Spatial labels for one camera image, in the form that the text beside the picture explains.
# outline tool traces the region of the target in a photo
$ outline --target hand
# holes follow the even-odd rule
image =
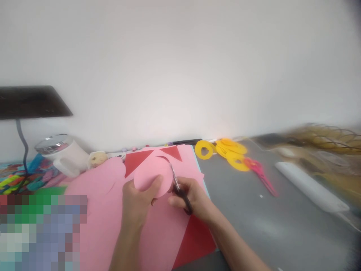
[[[146,220],[150,205],[153,206],[157,194],[163,181],[163,176],[158,175],[151,187],[146,191],[139,191],[131,180],[123,186],[123,214],[121,218],[122,228],[142,229]]]
[[[184,177],[177,177],[177,179],[180,188],[187,193],[194,215],[205,223],[211,222],[219,211],[198,182]],[[168,203],[173,207],[186,208],[184,200],[176,195],[169,197]]]

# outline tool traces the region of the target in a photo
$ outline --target mug lid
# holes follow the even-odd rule
[[[58,134],[40,141],[35,150],[40,154],[53,154],[65,149],[72,142],[73,139],[67,134]]]

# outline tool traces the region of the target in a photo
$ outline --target pink paper circle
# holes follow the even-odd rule
[[[154,198],[163,196],[169,190],[173,173],[169,163],[160,157],[151,157],[141,163],[134,172],[134,186],[140,191],[147,190],[159,175],[163,175],[161,188]]]

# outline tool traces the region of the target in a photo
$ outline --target pink scissors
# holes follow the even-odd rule
[[[261,179],[261,181],[265,185],[265,187],[267,187],[267,189],[271,193],[271,195],[278,197],[278,193],[273,188],[270,181],[264,175],[261,163],[256,160],[252,160],[251,158],[245,158],[243,162],[247,167],[249,167],[251,170],[253,170],[258,175],[258,177]]]

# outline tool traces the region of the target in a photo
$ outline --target left hand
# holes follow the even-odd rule
[[[146,191],[139,191],[131,180],[123,186],[123,214],[121,219],[122,227],[128,229],[142,229],[146,220],[150,205],[156,201],[157,194],[163,181],[163,176],[158,175],[151,187]]]

